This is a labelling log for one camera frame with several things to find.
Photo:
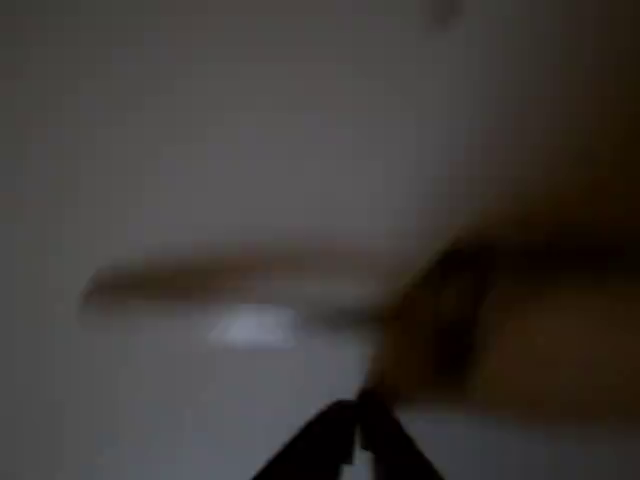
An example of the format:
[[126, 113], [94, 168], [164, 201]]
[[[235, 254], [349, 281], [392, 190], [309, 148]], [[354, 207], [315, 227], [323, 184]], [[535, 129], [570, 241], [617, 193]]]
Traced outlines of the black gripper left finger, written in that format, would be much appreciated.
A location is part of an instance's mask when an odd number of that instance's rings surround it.
[[254, 480], [340, 479], [353, 464], [356, 402], [334, 401], [310, 418], [252, 476]]

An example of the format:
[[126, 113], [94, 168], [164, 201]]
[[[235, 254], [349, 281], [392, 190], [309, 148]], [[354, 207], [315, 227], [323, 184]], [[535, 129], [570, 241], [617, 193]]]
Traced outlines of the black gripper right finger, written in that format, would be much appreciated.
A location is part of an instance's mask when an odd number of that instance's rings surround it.
[[356, 403], [361, 445], [372, 456], [374, 479], [443, 479], [381, 395], [363, 388]]

